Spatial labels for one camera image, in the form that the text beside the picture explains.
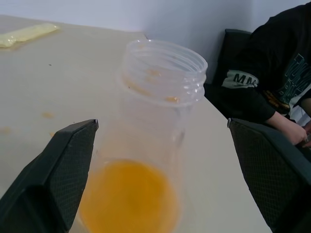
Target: orange juice residue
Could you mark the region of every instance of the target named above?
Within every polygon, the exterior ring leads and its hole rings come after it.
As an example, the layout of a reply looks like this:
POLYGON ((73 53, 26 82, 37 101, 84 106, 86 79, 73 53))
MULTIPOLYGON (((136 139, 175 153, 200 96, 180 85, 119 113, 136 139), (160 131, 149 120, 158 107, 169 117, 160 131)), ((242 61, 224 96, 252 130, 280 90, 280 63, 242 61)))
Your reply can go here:
POLYGON ((90 233, 171 233, 179 210, 175 190, 159 169, 118 160, 89 174, 80 218, 90 233))

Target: black hoodie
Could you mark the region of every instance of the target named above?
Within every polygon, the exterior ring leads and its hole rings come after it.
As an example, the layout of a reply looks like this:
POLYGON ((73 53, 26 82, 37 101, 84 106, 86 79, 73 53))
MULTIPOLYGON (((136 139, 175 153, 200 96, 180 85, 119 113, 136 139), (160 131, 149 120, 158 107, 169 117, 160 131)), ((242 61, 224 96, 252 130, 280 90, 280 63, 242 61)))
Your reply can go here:
POLYGON ((311 98, 311 3, 272 17, 251 35, 222 87, 232 108, 263 122, 311 98))

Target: clear plastic jar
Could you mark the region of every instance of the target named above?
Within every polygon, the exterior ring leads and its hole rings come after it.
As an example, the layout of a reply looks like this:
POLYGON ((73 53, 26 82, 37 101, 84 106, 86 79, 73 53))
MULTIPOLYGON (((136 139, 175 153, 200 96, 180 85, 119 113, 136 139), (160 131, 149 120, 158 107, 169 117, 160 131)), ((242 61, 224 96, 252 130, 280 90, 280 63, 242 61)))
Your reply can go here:
POLYGON ((105 129, 80 204, 91 233, 175 229, 181 212, 179 149, 187 117, 204 96, 206 69, 199 54, 172 43, 127 46, 117 77, 120 114, 105 129))

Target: table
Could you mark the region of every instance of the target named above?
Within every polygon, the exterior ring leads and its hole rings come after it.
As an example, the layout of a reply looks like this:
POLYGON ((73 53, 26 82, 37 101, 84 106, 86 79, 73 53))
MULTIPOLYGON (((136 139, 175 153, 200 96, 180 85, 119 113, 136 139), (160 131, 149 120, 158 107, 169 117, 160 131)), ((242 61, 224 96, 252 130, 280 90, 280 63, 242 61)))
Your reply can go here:
MULTIPOLYGON (((0 16, 0 33, 38 23, 0 16)), ((91 118, 104 128, 115 112, 114 74, 125 45, 144 38, 57 25, 60 32, 0 50, 0 128, 7 129, 0 133, 0 196, 41 153, 50 133, 91 118)), ((98 130, 95 148, 100 136, 98 130)), ((190 117, 184 154, 185 211, 176 233, 270 232, 243 179, 226 119, 207 99, 190 117)), ((75 225, 70 232, 79 230, 75 225)))

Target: person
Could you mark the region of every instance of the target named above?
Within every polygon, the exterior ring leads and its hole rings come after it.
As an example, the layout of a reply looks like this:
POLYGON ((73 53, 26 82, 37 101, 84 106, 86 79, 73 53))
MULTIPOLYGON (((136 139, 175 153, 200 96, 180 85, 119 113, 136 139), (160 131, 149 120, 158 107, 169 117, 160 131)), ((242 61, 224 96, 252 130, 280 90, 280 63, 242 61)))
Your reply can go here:
POLYGON ((294 145, 306 140, 311 123, 302 128, 291 114, 301 106, 311 116, 311 3, 256 29, 230 64, 222 89, 226 104, 243 118, 278 129, 294 145))

